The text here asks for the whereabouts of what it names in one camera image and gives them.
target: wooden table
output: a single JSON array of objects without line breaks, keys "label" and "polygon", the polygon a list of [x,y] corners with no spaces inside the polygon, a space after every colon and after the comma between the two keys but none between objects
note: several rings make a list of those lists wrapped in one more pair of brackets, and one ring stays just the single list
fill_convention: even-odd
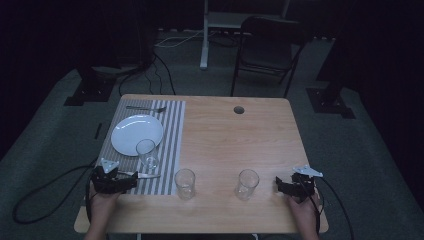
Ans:
[{"label": "wooden table", "polygon": [[[124,95],[125,99],[186,101],[180,168],[196,174],[196,195],[121,195],[110,220],[115,233],[297,232],[275,177],[290,182],[294,166],[308,164],[286,99]],[[236,114],[234,107],[245,112]],[[234,195],[239,173],[255,170],[260,183],[248,201]],[[85,207],[75,221],[86,232]],[[321,215],[321,231],[328,223]]]}]

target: human hand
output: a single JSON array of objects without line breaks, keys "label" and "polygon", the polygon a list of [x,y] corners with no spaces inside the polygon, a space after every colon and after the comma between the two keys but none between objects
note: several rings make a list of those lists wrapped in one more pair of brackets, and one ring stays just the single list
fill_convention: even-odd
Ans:
[{"label": "human hand", "polygon": [[106,227],[110,216],[116,207],[116,200],[121,193],[97,193],[94,186],[90,186],[91,222],[84,240],[106,239]]},{"label": "human hand", "polygon": [[[311,196],[312,200],[318,206],[318,195]],[[296,221],[296,226],[302,236],[303,240],[317,240],[318,234],[316,232],[316,209],[311,202],[311,199],[306,198],[303,202],[298,203],[297,199],[292,196],[285,196],[287,205],[293,214]]]}]

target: chair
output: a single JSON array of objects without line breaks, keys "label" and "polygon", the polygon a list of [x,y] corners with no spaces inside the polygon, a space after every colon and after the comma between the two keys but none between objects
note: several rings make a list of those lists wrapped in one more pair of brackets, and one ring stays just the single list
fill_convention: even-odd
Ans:
[{"label": "chair", "polygon": [[290,73],[284,98],[290,88],[299,55],[307,34],[299,22],[251,16],[243,21],[234,68],[231,96],[239,70],[281,76],[281,84]]}]

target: empty glass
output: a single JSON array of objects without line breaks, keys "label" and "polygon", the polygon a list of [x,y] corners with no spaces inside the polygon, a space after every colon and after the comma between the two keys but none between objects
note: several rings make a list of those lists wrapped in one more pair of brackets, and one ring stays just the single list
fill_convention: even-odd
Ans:
[{"label": "empty glass", "polygon": [[190,169],[181,169],[175,174],[175,185],[181,199],[188,200],[194,196],[195,180],[196,176]]},{"label": "empty glass", "polygon": [[235,194],[240,200],[248,200],[258,184],[258,174],[251,169],[245,169],[239,175]]},{"label": "empty glass", "polygon": [[158,150],[155,142],[150,139],[141,140],[137,144],[137,153],[141,164],[148,169],[153,169],[158,166]]}]

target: gray carpet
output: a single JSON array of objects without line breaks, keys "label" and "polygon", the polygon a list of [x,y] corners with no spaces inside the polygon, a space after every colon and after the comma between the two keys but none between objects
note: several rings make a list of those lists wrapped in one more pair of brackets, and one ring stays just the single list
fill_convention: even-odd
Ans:
[{"label": "gray carpet", "polygon": [[[168,33],[190,35],[192,33]],[[230,44],[225,38],[214,41]],[[363,108],[358,94],[343,89],[341,96],[356,119],[316,114],[305,88],[325,88],[315,78],[331,48],[331,42],[314,40],[301,55],[288,99],[313,168],[324,173],[349,214],[356,239],[424,239],[424,215],[416,204],[384,142]],[[228,96],[236,48],[210,45],[209,67],[199,69],[201,41],[188,41],[173,48],[156,48],[167,64],[177,95]],[[164,66],[155,62],[145,74],[125,81],[121,92],[172,94]],[[84,195],[84,181],[50,217],[30,225],[16,224],[12,208],[23,195],[71,168],[87,165],[96,158],[119,101],[119,79],[108,102],[63,106],[79,84],[76,71],[58,80],[32,121],[0,162],[0,239],[82,239],[73,224]],[[278,79],[241,73],[235,96],[281,97]],[[96,138],[99,124],[102,128]],[[25,219],[48,213],[64,197],[82,170],[72,173],[30,199],[19,215]],[[322,181],[325,212],[330,230],[322,239],[350,239],[343,212],[334,194]],[[292,235],[260,235],[263,239],[298,239]],[[148,235],[144,239],[251,239],[249,235]],[[136,239],[135,235],[112,234],[111,239]]]}]

